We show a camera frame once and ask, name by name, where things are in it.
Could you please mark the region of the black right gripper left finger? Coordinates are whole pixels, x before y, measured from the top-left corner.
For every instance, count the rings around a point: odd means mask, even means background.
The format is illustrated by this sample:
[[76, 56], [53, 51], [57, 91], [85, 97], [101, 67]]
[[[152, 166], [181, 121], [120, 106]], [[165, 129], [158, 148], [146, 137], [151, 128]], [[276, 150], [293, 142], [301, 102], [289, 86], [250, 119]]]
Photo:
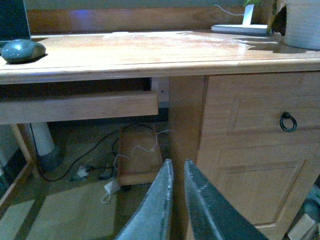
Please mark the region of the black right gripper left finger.
[[168, 240], [173, 207], [174, 171], [167, 158], [136, 212], [117, 240]]

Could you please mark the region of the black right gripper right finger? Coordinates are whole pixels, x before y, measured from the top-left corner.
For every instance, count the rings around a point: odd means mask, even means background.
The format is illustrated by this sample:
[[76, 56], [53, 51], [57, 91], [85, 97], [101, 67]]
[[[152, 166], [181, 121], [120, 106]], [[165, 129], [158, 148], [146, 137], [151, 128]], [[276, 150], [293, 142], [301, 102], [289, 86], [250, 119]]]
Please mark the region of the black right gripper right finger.
[[194, 162], [184, 164], [184, 187], [196, 240], [266, 240], [206, 178]]

